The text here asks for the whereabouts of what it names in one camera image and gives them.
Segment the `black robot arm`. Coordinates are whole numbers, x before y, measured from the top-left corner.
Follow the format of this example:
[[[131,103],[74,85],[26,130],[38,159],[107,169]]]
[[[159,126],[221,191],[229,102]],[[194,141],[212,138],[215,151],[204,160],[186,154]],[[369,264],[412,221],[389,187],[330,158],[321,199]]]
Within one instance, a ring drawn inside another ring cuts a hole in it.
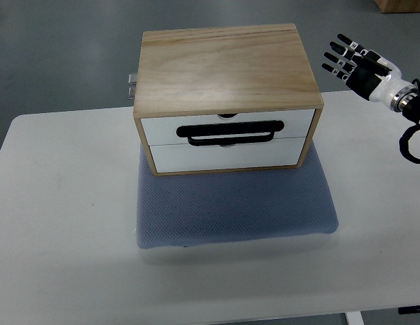
[[[420,124],[420,90],[414,84],[401,89],[393,96],[390,108],[415,124]]]

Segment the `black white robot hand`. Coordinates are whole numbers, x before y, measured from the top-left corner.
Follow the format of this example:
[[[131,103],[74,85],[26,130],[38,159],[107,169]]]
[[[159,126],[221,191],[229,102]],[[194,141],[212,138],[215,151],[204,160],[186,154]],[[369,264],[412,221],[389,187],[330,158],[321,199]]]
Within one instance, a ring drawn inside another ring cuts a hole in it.
[[[398,111],[404,96],[419,94],[416,85],[402,79],[395,64],[343,34],[337,38],[341,43],[330,42],[332,52],[324,54],[327,61],[322,68],[361,98]]]

